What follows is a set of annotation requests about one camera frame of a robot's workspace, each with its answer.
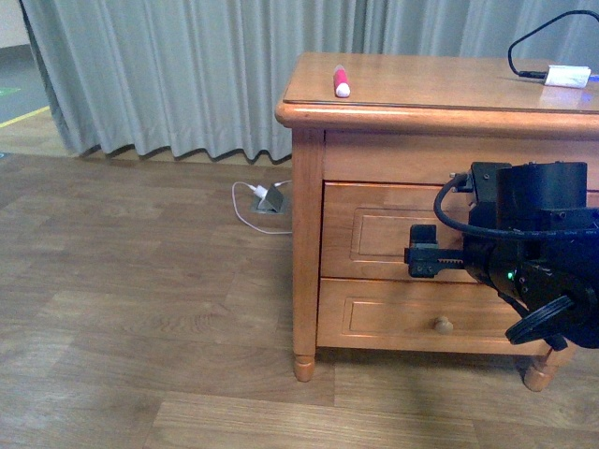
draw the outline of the wooden cabinet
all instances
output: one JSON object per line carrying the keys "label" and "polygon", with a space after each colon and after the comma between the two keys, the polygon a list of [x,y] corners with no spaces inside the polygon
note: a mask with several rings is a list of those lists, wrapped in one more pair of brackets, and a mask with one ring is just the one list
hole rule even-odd
{"label": "wooden cabinet", "polygon": [[[333,93],[337,64],[350,79],[348,99]],[[543,341],[511,345],[504,333],[519,317],[492,289],[462,270],[412,279],[403,248],[413,224],[438,224],[441,246],[460,248],[461,234],[437,221],[432,202],[451,172],[476,161],[586,162],[595,201],[599,101],[596,91],[580,92],[517,80],[503,60],[299,59],[276,111],[293,133],[299,380],[310,380],[316,347],[332,346],[533,355],[525,383],[548,384],[572,345],[559,353]],[[466,194],[444,202],[464,222],[469,208]]]}

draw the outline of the wooden drawer knob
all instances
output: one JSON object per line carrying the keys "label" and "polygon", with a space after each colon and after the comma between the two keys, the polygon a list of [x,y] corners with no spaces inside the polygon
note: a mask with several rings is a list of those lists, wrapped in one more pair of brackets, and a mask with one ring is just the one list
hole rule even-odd
{"label": "wooden drawer knob", "polygon": [[449,335],[453,331],[453,324],[446,316],[439,316],[434,320],[434,330],[441,335]]}

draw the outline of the drawer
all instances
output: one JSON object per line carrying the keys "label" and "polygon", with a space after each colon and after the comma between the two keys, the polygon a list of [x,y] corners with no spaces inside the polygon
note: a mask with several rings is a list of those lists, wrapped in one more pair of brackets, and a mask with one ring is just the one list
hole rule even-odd
{"label": "drawer", "polygon": [[[450,333],[435,329],[435,321],[440,317],[446,317],[453,325]],[[323,279],[317,345],[545,354],[548,346],[543,341],[515,346],[505,338],[505,331],[518,319],[510,306],[483,285]]]}
{"label": "drawer", "polygon": [[[439,186],[401,184],[325,185],[321,276],[412,280],[403,263],[411,225],[437,225],[441,248],[460,249],[461,233],[441,224],[432,211]],[[444,210],[468,221],[468,196],[449,195]],[[464,270],[445,270],[434,280],[474,282]]]}
{"label": "drawer", "polygon": [[599,190],[596,140],[417,136],[328,130],[323,177],[328,181],[444,184],[472,162],[586,162],[588,188]]}

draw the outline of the white cable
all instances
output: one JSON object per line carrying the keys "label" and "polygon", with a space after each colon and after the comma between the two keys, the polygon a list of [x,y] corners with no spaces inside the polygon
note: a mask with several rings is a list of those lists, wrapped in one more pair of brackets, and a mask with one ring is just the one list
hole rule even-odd
{"label": "white cable", "polygon": [[[283,181],[283,182],[279,183],[279,185],[285,184],[286,182],[290,182],[290,181]],[[233,199],[233,209],[235,210],[235,214],[237,215],[237,218],[239,218],[246,225],[250,226],[252,229],[255,229],[256,231],[261,232],[262,234],[269,234],[271,236],[291,234],[291,231],[265,231],[264,229],[260,229],[259,227],[254,226],[253,224],[251,224],[250,222],[245,220],[243,217],[241,217],[240,212],[237,209],[237,201],[235,200],[235,186],[237,184],[243,184],[246,187],[249,187],[253,192],[256,190],[256,188],[253,185],[250,185],[247,182],[237,181],[237,182],[233,183],[233,185],[231,186],[231,198]]]}

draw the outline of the curtain fold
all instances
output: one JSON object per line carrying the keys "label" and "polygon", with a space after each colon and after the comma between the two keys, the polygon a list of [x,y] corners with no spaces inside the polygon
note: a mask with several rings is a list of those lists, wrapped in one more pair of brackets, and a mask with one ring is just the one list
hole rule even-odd
{"label": "curtain fold", "polygon": [[[273,116],[304,51],[505,57],[599,0],[22,0],[66,146],[174,156],[291,152]],[[599,24],[567,18],[516,57],[599,69]]]}

